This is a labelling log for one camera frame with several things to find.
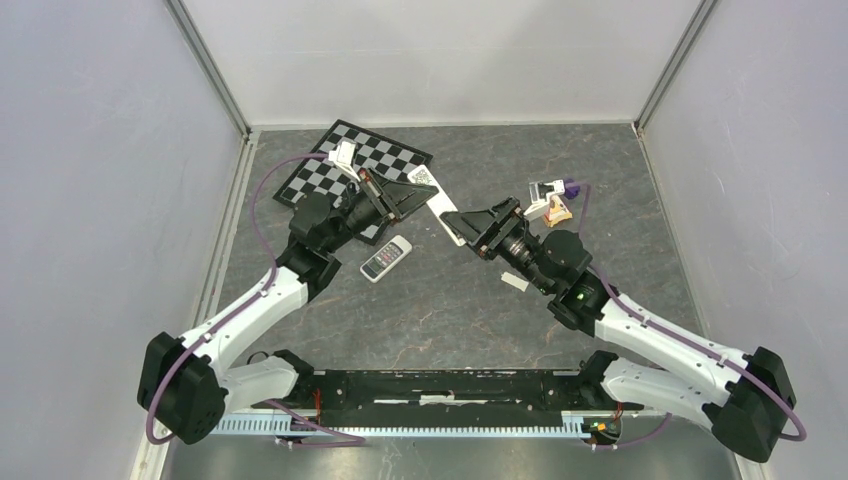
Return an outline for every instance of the white card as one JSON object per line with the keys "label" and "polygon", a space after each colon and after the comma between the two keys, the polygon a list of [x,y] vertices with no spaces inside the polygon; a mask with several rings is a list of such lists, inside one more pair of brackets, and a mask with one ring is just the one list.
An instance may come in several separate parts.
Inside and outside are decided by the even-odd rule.
{"label": "white card", "polygon": [[414,170],[409,172],[409,175],[407,175],[407,177],[409,177],[409,181],[411,183],[417,183],[419,185],[432,185],[439,189],[439,193],[437,193],[436,196],[434,196],[430,200],[427,200],[427,206],[430,207],[430,210],[436,216],[436,219],[439,221],[439,223],[442,224],[442,227],[445,229],[445,231],[448,232],[448,235],[450,235],[451,240],[453,240],[453,243],[455,243],[458,247],[465,245],[465,240],[457,237],[450,229],[450,227],[448,227],[445,222],[443,222],[442,219],[439,218],[439,215],[444,212],[455,212],[456,205],[453,204],[450,197],[448,197],[448,195],[442,189],[442,186],[439,185],[439,182],[436,181],[436,177],[434,177],[433,174],[430,173],[430,169],[428,169],[426,165],[419,165],[415,167]]}

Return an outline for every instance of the remote control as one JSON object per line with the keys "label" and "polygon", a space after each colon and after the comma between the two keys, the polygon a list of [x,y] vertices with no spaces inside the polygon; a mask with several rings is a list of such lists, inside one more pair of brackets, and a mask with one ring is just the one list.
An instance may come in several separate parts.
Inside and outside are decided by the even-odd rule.
{"label": "remote control", "polygon": [[412,251],[412,244],[407,242],[405,238],[397,235],[391,239],[383,248],[377,251],[373,257],[359,267],[359,271],[365,275],[365,278],[371,283],[377,283],[383,278],[389,270],[394,268],[403,257],[409,255]]}

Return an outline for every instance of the gray stone floor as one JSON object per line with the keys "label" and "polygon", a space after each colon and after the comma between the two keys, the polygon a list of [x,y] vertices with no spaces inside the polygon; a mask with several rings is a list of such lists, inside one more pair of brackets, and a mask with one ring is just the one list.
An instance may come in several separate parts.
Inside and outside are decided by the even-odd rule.
{"label": "gray stone floor", "polygon": [[[432,127],[379,130],[434,155],[430,168],[459,210],[480,210],[509,195],[529,203],[527,185],[566,176],[594,191],[585,241],[613,283],[636,301],[698,331],[680,262],[656,191],[628,125]],[[253,189],[274,164],[308,151],[321,131],[264,132],[221,292],[223,307],[267,269],[247,213]],[[292,167],[268,182],[257,219],[276,252],[291,211],[271,198]],[[582,197],[571,207],[579,212]],[[565,228],[576,229],[577,219]],[[541,220],[535,233],[544,235]],[[500,280],[508,265],[456,247],[429,209],[389,229],[413,252],[377,284],[359,266],[378,247],[352,242],[337,258],[333,283],[306,308],[282,319],[248,353],[288,348],[318,368],[576,368],[597,349],[622,349],[572,332],[547,311],[549,297]]]}

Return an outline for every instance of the gray floor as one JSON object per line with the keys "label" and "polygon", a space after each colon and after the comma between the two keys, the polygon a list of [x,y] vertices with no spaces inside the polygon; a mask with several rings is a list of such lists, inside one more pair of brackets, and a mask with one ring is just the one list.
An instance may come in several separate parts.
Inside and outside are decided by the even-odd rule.
{"label": "gray floor", "polygon": [[[487,208],[509,195],[526,206],[527,185],[533,180],[570,176],[591,182],[588,250],[632,298],[697,331],[680,263],[629,126],[433,127],[380,133],[432,153],[431,170],[459,210]],[[247,213],[256,183],[280,160],[308,151],[321,134],[261,135],[221,306],[255,284],[267,268]],[[257,207],[259,225],[277,252],[285,247],[291,211],[271,195],[292,169],[284,167],[268,182]],[[576,225],[575,219],[565,228]],[[544,235],[541,220],[533,228]],[[282,319],[249,352],[288,348],[319,368],[570,368],[597,349],[625,353],[559,325],[545,308],[549,297],[503,283],[500,275],[509,268],[505,262],[483,262],[469,249],[453,245],[428,209],[390,229],[384,240],[397,233],[415,248],[381,282],[371,284],[358,271],[377,247],[348,244],[337,254],[344,266],[330,287],[305,309]]]}
{"label": "gray floor", "polygon": [[[483,209],[513,195],[528,201],[531,180],[571,176],[591,182],[586,241],[613,281],[634,299],[697,330],[680,263],[660,212],[645,160],[629,126],[560,125],[406,128],[382,133],[432,153],[434,175],[460,210]],[[249,192],[276,162],[310,149],[321,132],[263,133]],[[276,251],[288,236],[289,209],[271,199],[280,173],[258,206]],[[221,306],[267,268],[250,229],[239,221]],[[545,228],[534,222],[537,233]],[[568,224],[576,227],[576,220]],[[577,367],[599,348],[621,349],[560,326],[547,299],[500,281],[508,267],[485,263],[450,242],[429,210],[390,230],[415,250],[376,285],[358,271],[376,249],[343,248],[331,286],[282,319],[249,352],[289,348],[319,368]],[[625,436],[644,435],[656,418],[627,419]],[[365,447],[288,452],[268,438],[210,437],[178,444],[164,478],[738,478],[732,456],[700,428],[675,420],[657,439],[611,454],[591,454],[573,440],[368,440]]]}

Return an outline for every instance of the purple object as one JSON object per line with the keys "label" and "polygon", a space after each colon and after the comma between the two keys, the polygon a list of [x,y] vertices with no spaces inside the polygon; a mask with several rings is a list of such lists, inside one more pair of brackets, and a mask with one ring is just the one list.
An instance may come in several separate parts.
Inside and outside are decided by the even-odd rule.
{"label": "purple object", "polygon": [[577,184],[573,178],[565,179],[565,198],[569,200],[574,200],[577,198],[577,195],[580,195],[580,185]]}

